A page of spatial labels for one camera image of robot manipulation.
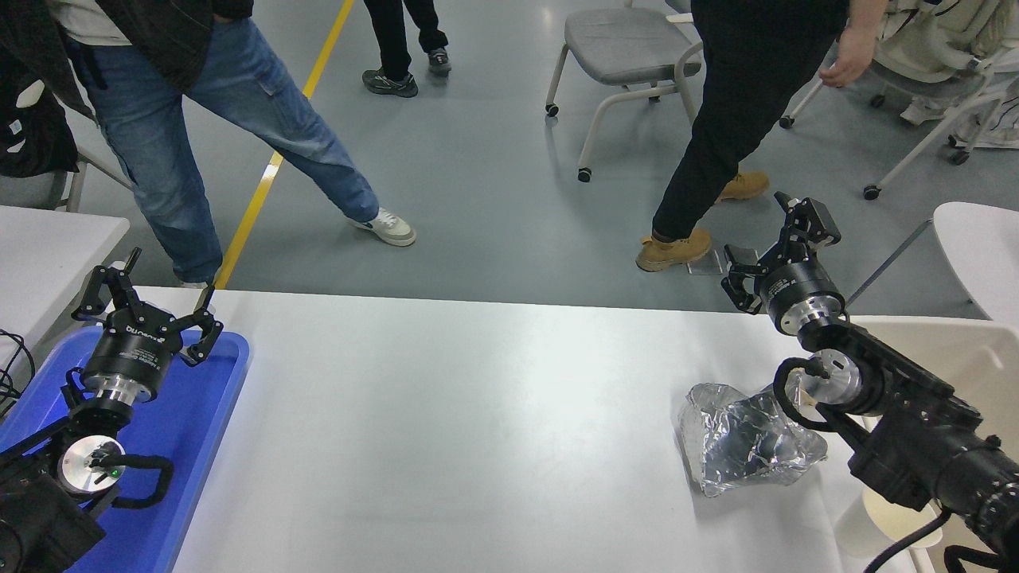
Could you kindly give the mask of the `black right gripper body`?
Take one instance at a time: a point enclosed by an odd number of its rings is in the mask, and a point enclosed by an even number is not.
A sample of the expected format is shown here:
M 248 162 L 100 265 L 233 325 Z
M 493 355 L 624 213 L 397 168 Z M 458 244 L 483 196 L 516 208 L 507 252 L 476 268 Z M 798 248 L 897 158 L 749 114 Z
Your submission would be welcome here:
M 844 314 L 843 294 L 819 263 L 792 263 L 776 268 L 758 282 L 758 296 L 771 318 L 783 318 L 809 298 L 834 301 L 834 316 Z

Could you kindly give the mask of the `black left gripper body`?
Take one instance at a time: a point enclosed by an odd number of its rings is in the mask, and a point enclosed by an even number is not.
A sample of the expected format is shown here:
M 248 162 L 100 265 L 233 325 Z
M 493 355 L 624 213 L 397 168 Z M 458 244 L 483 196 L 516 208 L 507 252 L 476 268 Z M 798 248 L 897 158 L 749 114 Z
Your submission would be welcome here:
M 174 354 L 182 349 L 175 316 L 157 307 L 143 308 L 137 318 L 130 308 L 114 310 L 104 320 L 95 351 L 81 373 L 81 384 L 98 388 L 100 378 L 120 375 L 148 389 L 160 389 Z

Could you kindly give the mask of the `person's hand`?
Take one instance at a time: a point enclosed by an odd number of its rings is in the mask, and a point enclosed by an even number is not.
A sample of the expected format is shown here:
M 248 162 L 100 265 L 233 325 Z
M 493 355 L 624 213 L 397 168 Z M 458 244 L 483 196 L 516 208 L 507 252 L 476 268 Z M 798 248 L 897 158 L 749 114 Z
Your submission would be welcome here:
M 829 88 L 850 86 L 869 68 L 874 50 L 876 32 L 873 29 L 845 28 L 837 41 L 836 61 L 829 68 L 819 69 L 818 79 Z

